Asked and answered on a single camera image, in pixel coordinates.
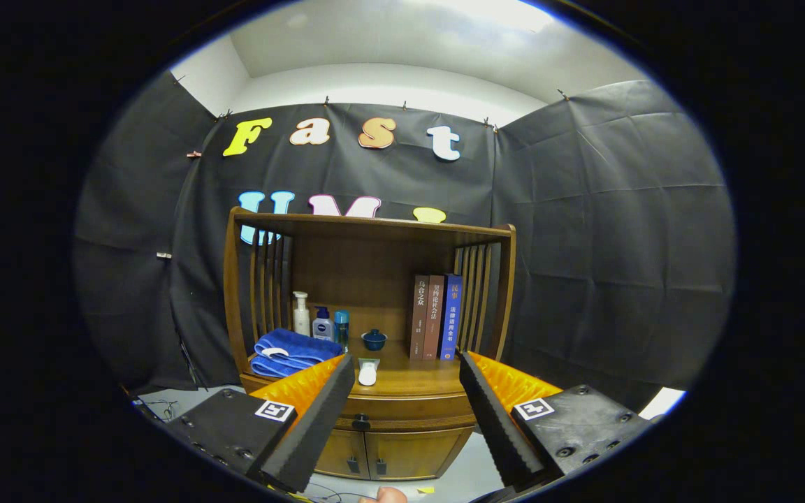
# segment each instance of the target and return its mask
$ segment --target white pump bottle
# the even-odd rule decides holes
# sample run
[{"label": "white pump bottle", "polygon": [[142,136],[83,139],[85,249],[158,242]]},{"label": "white pump bottle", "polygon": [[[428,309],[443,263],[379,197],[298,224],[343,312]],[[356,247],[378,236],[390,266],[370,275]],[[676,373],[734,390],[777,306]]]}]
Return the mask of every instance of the white pump bottle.
[{"label": "white pump bottle", "polygon": [[293,331],[301,335],[310,334],[310,310],[306,308],[306,292],[294,292],[297,307],[293,310]]}]

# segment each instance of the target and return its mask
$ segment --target black backdrop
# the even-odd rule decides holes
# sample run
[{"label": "black backdrop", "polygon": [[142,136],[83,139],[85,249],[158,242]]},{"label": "black backdrop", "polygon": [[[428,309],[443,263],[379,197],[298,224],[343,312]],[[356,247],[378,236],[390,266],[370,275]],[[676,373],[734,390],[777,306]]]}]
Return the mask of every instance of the black backdrop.
[{"label": "black backdrop", "polygon": [[[728,195],[702,134],[650,82],[573,96],[498,133],[454,115],[357,104],[279,106],[214,124],[179,88],[165,75],[140,96],[103,144],[81,198],[80,298],[99,347],[134,388],[193,388],[176,328],[199,383],[238,382],[222,257],[226,216],[248,191],[264,194],[261,212],[275,210],[273,192],[290,191],[290,213],[311,213],[315,194],[335,197],[341,213],[374,196],[378,217],[414,219],[416,207],[436,207],[447,223],[514,224],[504,360],[559,386],[588,382],[640,408],[661,385],[686,388],[716,341],[734,268]],[[246,152],[223,155],[237,124],[265,117],[271,126]],[[358,145],[371,117],[396,121],[390,147]],[[329,120],[331,139],[291,144],[309,118]],[[459,135],[460,159],[434,155],[426,130],[437,125]],[[175,133],[185,128],[182,136],[197,139]],[[202,156],[188,159],[192,149]],[[150,242],[145,228],[156,230]]]}]

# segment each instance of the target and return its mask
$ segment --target orange padding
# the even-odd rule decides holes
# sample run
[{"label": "orange padding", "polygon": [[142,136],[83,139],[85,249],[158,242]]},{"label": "orange padding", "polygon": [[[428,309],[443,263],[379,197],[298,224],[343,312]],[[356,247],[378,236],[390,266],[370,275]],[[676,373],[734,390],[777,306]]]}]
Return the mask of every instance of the orange padding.
[{"label": "orange padding", "polygon": [[293,405],[297,409],[297,419],[288,429],[288,432],[291,432],[293,427],[297,426],[303,414],[306,414],[312,401],[319,395],[319,391],[322,391],[322,386],[325,386],[328,378],[338,368],[338,363],[344,359],[344,356],[344,354],[341,354],[341,356],[333,357],[331,360],[325,360],[325,362],[313,365],[309,369],[294,372],[286,378],[279,379],[250,393],[250,397]]},{"label": "orange padding", "polygon": [[549,397],[562,391],[557,386],[552,386],[544,380],[537,379],[504,363],[480,356],[473,351],[468,351],[467,354],[474,359],[477,368],[483,373],[483,377],[486,378],[486,382],[493,389],[495,397],[502,403],[502,407],[505,408],[509,417],[511,417],[514,405],[523,404],[536,398]]}]

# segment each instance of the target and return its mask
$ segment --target book spine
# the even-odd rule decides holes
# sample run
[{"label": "book spine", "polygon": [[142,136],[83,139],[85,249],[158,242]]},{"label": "book spine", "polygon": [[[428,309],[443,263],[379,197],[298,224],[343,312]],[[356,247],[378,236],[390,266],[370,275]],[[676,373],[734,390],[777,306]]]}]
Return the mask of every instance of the book spine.
[{"label": "book spine", "polygon": [[431,275],[428,282],[427,328],[424,330],[424,360],[437,360],[440,324],[443,322],[443,286],[445,277]]},{"label": "book spine", "polygon": [[440,360],[456,359],[460,316],[461,276],[447,274],[447,296],[443,302],[443,326],[440,329]]},{"label": "book spine", "polygon": [[428,318],[428,283],[425,275],[415,277],[415,296],[412,298],[412,325],[409,328],[409,359],[421,360],[424,353],[424,329]]}]

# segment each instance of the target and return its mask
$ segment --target wooden shelf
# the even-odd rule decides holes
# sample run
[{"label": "wooden shelf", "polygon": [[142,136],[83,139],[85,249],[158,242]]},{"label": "wooden shelf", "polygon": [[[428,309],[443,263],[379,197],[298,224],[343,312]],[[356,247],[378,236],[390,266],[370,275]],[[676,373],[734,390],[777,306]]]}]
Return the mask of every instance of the wooden shelf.
[{"label": "wooden shelf", "polygon": [[512,235],[511,226],[476,227],[432,224],[417,220],[329,217],[323,214],[269,214],[240,210],[237,222],[280,235],[385,242],[425,242],[465,246],[498,242]]},{"label": "wooden shelf", "polygon": [[[349,352],[358,358],[379,358],[377,381],[373,386],[362,386],[358,382],[358,361],[356,362],[356,383],[349,392],[350,398],[441,398],[464,395],[459,382],[459,360],[441,362],[440,360],[410,360],[409,346],[403,340],[387,340],[380,351],[368,351],[360,335],[349,338]],[[253,360],[256,354],[249,357]],[[277,380],[266,376],[250,375],[259,379]]]},{"label": "wooden shelf", "polygon": [[[240,239],[243,226],[280,238],[250,245]],[[349,352],[357,359],[380,359],[377,382],[358,384],[355,362],[355,384],[317,471],[372,480],[441,475],[475,419],[459,382],[459,360],[409,359],[414,275],[460,274],[457,347],[498,359],[514,294],[516,241],[510,225],[269,214],[234,207],[226,227],[223,287],[229,344],[244,389],[252,392],[278,379],[252,372],[250,360],[258,356],[247,353],[242,325],[253,340],[275,328],[290,328],[294,290],[307,293],[310,319],[317,305],[332,313],[347,309]],[[498,278],[492,279],[496,259]],[[490,290],[495,290],[495,302],[488,300]],[[242,302],[250,306],[244,316]],[[493,318],[484,327],[487,312]],[[371,328],[388,337],[379,351],[368,351],[361,339]],[[360,421],[367,421],[367,434],[360,431]],[[386,461],[386,474],[378,474],[374,455]]]}]

